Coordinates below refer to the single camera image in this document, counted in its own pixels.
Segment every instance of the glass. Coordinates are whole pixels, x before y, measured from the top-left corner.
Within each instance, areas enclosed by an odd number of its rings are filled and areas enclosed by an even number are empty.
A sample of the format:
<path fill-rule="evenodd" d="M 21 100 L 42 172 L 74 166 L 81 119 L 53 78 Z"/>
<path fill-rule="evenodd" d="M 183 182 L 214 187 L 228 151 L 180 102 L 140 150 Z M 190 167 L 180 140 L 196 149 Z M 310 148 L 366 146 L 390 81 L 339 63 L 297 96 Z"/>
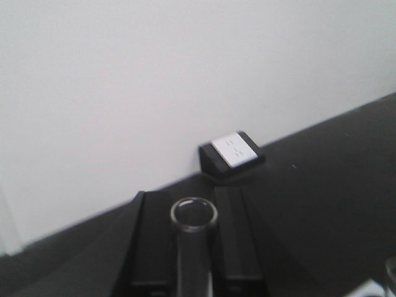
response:
<path fill-rule="evenodd" d="M 396 297 L 396 257 L 385 261 L 385 297 Z"/>
<path fill-rule="evenodd" d="M 173 204 L 170 215 L 178 249 L 176 297 L 212 297 L 209 247 L 216 207 L 206 199 L 187 197 Z"/>

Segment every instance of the electrical outlet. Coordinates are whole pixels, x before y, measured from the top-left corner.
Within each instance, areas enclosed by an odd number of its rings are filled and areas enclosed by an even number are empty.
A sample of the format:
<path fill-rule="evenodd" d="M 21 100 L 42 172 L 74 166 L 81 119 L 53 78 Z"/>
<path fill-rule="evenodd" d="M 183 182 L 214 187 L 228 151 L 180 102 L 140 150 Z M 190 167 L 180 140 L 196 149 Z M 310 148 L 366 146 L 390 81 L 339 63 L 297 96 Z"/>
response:
<path fill-rule="evenodd" d="M 253 149 L 236 132 L 212 140 L 211 144 L 232 168 L 257 158 Z"/>

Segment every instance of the white outlet cover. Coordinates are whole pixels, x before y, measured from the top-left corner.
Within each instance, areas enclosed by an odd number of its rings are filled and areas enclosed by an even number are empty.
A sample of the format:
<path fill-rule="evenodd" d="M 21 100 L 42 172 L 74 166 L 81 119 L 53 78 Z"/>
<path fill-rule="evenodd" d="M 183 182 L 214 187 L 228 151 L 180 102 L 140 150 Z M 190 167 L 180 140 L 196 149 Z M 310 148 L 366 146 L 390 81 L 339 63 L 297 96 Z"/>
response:
<path fill-rule="evenodd" d="M 232 168 L 257 158 L 253 149 L 236 132 L 214 139 L 210 143 Z"/>

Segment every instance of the white object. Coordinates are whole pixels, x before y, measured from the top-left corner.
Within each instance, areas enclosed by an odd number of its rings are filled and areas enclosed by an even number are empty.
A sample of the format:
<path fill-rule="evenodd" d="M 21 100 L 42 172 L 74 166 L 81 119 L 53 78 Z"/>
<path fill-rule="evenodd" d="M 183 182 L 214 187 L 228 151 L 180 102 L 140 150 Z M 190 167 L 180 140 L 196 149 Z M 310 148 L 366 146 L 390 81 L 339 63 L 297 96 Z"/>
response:
<path fill-rule="evenodd" d="M 212 140 L 211 143 L 232 168 L 257 158 L 257 154 L 253 149 L 236 132 Z"/>
<path fill-rule="evenodd" d="M 374 280 L 369 279 L 344 297 L 385 296 L 384 289 Z"/>

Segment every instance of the white wall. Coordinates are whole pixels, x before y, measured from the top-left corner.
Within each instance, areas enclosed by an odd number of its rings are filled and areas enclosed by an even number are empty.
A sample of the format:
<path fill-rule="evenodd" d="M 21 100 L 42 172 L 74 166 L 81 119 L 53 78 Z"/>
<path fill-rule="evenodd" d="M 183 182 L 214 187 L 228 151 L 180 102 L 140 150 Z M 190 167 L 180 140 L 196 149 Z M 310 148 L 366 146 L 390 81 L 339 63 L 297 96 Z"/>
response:
<path fill-rule="evenodd" d="M 396 91 L 396 1 L 7 1 L 0 185 L 23 243 Z"/>
<path fill-rule="evenodd" d="M 17 254 L 22 248 L 23 244 L 19 238 L 7 200 L 0 189 L 0 256 Z"/>

